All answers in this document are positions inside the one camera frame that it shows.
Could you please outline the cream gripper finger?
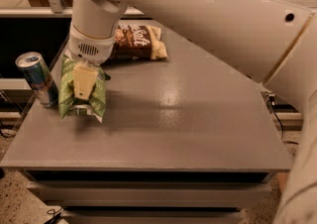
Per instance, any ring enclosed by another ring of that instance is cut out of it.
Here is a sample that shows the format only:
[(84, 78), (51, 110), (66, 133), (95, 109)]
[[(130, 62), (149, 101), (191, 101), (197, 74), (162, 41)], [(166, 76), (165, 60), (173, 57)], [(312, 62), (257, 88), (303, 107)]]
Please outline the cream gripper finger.
[(74, 96), (82, 100), (88, 100), (93, 90), (97, 69), (87, 62), (79, 62), (73, 69)]

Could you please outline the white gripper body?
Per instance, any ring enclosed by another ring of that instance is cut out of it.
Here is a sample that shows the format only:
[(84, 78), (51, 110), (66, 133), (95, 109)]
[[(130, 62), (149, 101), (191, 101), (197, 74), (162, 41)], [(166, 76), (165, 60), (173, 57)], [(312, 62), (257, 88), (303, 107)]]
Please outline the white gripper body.
[(89, 38), (70, 25), (68, 50), (74, 60), (87, 60), (100, 65), (109, 58), (114, 40), (114, 37), (101, 40)]

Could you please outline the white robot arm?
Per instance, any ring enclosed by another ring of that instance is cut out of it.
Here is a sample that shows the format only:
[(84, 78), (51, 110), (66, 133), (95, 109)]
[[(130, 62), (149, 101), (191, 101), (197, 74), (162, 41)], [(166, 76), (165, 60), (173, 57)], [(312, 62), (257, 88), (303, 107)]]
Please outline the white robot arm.
[(273, 224), (317, 222), (317, 15), (279, 0), (92, 0), (131, 5), (298, 110), (292, 170)]

